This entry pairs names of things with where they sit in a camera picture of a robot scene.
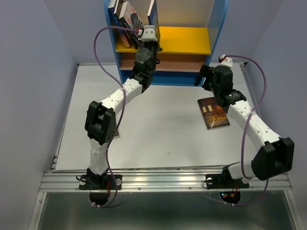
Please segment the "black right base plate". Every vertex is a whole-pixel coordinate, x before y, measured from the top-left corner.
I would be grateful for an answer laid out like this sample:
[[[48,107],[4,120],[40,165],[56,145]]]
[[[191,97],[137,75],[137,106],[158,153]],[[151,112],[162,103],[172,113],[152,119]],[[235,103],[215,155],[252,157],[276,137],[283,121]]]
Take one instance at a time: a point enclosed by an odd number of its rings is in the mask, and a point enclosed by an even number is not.
[[[205,176],[205,188],[207,189],[233,189],[249,188],[249,183],[245,184],[241,179],[225,179],[222,174],[207,174]]]

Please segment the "Animal Farm book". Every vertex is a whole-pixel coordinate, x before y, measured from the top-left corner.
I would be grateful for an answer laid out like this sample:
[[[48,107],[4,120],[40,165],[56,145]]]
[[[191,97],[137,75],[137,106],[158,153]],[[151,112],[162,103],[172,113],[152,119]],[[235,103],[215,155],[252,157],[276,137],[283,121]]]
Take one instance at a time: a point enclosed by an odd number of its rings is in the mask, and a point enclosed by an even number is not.
[[[157,11],[157,2],[156,0],[151,0],[149,5],[149,10],[147,13],[147,19],[149,25],[154,25],[156,30],[156,37],[160,40],[160,30],[159,30],[159,21],[158,21],[158,11]]]

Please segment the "dark purple cover book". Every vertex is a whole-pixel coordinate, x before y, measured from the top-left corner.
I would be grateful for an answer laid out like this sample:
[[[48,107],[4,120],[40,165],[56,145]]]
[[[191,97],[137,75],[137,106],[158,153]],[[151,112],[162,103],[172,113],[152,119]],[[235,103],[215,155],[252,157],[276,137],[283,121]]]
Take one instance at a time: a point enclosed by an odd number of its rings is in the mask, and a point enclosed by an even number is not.
[[[119,135],[119,130],[116,130],[116,132],[114,133],[114,138],[119,138],[120,135]]]

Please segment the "aluminium rail frame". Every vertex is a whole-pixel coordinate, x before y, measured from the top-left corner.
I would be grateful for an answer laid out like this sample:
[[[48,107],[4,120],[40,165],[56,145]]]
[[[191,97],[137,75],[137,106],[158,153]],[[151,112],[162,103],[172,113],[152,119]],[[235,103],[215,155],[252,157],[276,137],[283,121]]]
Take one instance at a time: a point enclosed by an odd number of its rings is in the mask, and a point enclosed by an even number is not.
[[[43,175],[33,230],[301,230],[287,174],[241,190],[242,207],[204,188],[205,176],[239,160],[242,130],[235,122],[209,131],[197,100],[211,94],[192,86],[151,86],[125,112],[110,163],[122,188],[109,208],[92,207],[76,176],[89,161],[82,133],[91,100],[117,85],[97,65],[80,65],[52,169]]]

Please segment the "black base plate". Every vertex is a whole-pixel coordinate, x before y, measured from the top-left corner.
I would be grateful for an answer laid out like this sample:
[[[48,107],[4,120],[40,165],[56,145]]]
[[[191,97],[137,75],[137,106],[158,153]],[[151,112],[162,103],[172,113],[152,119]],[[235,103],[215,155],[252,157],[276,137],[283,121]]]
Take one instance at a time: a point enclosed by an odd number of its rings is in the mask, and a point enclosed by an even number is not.
[[[205,188],[207,189],[233,189],[249,188],[249,183],[245,184],[241,179],[225,179],[222,174],[207,174],[205,176]]]
[[[80,190],[121,190],[122,187],[122,175],[115,174],[115,181],[110,174],[102,176],[96,182],[90,182],[86,175],[77,175],[76,180],[79,182]]]

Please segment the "Little Women book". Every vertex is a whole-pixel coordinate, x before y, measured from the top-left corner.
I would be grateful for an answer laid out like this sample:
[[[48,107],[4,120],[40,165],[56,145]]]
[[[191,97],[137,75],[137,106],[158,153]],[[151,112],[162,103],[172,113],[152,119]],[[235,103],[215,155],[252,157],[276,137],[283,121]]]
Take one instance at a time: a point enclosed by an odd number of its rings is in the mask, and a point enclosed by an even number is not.
[[[131,32],[131,37],[138,42],[139,38],[141,37],[138,34],[138,31],[143,30],[144,25],[129,1],[122,4],[119,20],[125,28],[137,31]]]

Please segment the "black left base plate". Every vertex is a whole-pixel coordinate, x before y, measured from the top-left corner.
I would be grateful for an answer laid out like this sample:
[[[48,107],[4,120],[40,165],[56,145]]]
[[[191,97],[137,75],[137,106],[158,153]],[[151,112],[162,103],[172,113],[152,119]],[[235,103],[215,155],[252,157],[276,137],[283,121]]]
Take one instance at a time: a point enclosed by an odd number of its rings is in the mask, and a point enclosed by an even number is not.
[[[115,174],[115,181],[110,174],[102,176],[96,182],[90,182],[86,175],[77,175],[76,180],[79,182],[80,190],[121,190],[122,187],[122,175]]]

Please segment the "Kate DiCamillo dark book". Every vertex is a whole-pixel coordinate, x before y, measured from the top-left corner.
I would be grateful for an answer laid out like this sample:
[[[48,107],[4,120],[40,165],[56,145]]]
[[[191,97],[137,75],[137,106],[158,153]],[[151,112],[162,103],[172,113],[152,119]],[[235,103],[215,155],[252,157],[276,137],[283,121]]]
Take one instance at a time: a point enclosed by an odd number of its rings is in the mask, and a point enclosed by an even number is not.
[[[197,103],[208,130],[230,126],[225,111],[214,97],[198,99]]]

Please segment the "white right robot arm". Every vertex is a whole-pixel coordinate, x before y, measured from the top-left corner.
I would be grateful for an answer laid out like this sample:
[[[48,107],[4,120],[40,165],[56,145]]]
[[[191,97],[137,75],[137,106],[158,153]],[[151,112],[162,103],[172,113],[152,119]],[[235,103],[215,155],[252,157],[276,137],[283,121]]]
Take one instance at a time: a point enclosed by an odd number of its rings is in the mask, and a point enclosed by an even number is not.
[[[235,120],[254,144],[257,154],[253,160],[233,163],[223,167],[219,174],[206,176],[207,189],[248,188],[249,180],[265,181],[292,169],[295,144],[290,138],[282,138],[272,131],[253,112],[246,97],[233,88],[233,72],[229,66],[202,65],[194,84],[211,91],[219,106]]]

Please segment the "Three Days to See book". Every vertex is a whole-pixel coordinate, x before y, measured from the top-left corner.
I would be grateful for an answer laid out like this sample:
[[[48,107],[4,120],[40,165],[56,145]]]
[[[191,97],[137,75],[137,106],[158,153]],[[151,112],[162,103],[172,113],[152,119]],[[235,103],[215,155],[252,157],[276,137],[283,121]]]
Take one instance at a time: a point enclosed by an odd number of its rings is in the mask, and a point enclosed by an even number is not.
[[[122,27],[121,22],[119,21],[119,15],[123,2],[123,0],[111,0],[108,7],[113,20],[113,24],[117,27]]]

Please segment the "blue bookshelf with coloured shelves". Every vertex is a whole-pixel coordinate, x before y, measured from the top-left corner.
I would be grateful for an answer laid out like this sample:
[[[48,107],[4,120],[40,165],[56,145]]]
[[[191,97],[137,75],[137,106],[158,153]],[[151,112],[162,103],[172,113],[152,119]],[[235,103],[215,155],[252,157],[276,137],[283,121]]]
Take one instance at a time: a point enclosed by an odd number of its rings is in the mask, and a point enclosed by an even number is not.
[[[155,85],[193,86],[203,64],[210,64],[221,33],[227,0],[158,0],[162,51]]]

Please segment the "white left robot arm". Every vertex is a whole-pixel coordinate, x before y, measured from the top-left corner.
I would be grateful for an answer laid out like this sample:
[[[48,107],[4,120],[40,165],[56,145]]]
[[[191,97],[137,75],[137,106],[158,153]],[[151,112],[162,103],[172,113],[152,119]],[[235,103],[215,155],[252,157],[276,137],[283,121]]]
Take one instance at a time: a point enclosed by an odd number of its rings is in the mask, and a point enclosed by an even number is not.
[[[116,116],[122,112],[123,106],[151,85],[156,65],[160,62],[157,58],[160,50],[156,41],[143,42],[136,53],[132,74],[125,83],[104,100],[89,104],[85,130],[90,139],[91,156],[86,175],[81,176],[81,181],[91,188],[103,189],[107,185],[106,152],[118,130]]]

